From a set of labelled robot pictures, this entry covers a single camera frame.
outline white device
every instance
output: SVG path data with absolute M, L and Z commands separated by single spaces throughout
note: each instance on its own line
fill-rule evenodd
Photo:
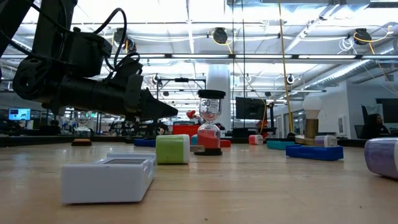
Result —
M 61 171 L 61 203 L 140 202 L 155 176 L 156 154 L 108 154 Z

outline monitor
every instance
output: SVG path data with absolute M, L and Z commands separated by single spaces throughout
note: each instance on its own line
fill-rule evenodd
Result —
M 9 109 L 8 119 L 13 121 L 30 120 L 30 109 Z
M 261 99 L 236 97 L 236 119 L 258 119 L 264 117 L 264 102 Z

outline wooden tabletop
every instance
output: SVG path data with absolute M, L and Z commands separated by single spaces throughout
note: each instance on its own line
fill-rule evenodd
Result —
M 370 173 L 363 149 L 343 161 L 285 157 L 233 144 L 219 157 L 158 166 L 141 203 L 60 204 L 60 166 L 108 152 L 154 151 L 125 143 L 0 148 L 0 223 L 394 223 L 398 181 Z

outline purple container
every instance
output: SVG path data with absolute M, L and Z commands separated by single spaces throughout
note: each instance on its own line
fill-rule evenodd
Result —
M 398 138 L 368 140 L 365 161 L 371 172 L 398 179 Z

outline blue object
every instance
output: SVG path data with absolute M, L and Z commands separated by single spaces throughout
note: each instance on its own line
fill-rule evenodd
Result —
M 198 144 L 198 135 L 195 134 L 191 137 L 191 145 L 197 145 Z
M 286 156 L 304 159 L 318 159 L 324 161 L 336 161 L 338 159 L 344 158 L 343 147 L 341 146 L 286 146 Z
M 135 139 L 134 146 L 156 147 L 156 140 Z
M 286 146 L 291 146 L 291 145 L 294 145 L 294 144 L 295 144 L 294 142 L 267 141 L 267 148 L 285 150 Z

